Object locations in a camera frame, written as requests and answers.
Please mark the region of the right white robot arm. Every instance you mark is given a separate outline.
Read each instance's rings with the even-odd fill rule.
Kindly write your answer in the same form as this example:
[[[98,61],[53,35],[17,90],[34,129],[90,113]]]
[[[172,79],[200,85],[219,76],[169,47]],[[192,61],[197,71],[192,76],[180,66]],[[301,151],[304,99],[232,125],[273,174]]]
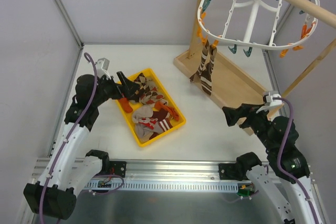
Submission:
[[[322,223],[317,210],[304,155],[296,147],[299,133],[293,121],[293,106],[285,98],[277,97],[264,104],[241,104],[237,108],[222,108],[228,126],[239,119],[240,128],[251,128],[266,149],[268,165],[279,178],[286,196],[269,180],[258,156],[249,152],[232,164],[220,164],[222,177],[237,181],[251,181],[275,211],[281,223]]]

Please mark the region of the brown argyle sock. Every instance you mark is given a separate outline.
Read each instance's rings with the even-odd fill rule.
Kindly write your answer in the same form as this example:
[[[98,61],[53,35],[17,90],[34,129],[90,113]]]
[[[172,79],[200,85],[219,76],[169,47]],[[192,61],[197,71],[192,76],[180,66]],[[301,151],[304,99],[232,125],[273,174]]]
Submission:
[[[143,72],[136,77],[134,82],[139,84],[140,87],[129,99],[131,103],[154,104],[163,98],[163,95],[159,93],[158,87],[152,78],[146,77]]]

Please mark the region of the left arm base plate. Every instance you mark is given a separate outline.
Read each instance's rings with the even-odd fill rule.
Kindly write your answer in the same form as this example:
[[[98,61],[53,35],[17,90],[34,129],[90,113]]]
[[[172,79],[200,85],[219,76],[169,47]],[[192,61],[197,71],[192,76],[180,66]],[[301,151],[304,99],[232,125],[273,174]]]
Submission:
[[[118,175],[125,178],[127,171],[127,162],[126,161],[109,161],[107,168],[108,175]]]

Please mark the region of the brown white striped sock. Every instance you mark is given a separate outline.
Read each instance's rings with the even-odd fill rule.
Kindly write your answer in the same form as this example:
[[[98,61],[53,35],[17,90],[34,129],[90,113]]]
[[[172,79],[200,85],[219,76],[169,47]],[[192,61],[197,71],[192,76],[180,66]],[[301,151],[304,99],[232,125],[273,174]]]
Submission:
[[[190,83],[193,83],[196,80],[200,79],[203,68],[205,66],[205,62],[207,60],[209,41],[206,40],[205,42],[203,42],[202,46],[203,46],[203,48],[202,48],[202,52],[201,52],[201,61],[198,65],[198,67],[197,67],[196,72],[190,76]]]

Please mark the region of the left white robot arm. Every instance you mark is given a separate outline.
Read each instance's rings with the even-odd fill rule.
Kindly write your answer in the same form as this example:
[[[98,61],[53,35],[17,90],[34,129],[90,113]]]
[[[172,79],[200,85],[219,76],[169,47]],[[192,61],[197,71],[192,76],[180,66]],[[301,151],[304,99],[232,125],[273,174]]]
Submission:
[[[120,83],[106,75],[84,74],[77,79],[61,140],[43,173],[34,184],[26,184],[23,191],[33,213],[67,220],[87,183],[95,175],[102,177],[109,173],[109,154],[104,151],[90,150],[78,168],[74,169],[73,165],[78,148],[99,116],[98,107],[109,99],[132,97],[140,89],[123,72],[117,75]]]

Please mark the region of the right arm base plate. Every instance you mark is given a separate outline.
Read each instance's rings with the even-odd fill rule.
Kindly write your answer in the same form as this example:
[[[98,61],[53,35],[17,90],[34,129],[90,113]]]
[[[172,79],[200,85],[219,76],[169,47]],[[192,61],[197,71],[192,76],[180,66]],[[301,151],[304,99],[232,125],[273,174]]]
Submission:
[[[219,163],[218,173],[220,180],[238,180],[239,174],[234,163]]]

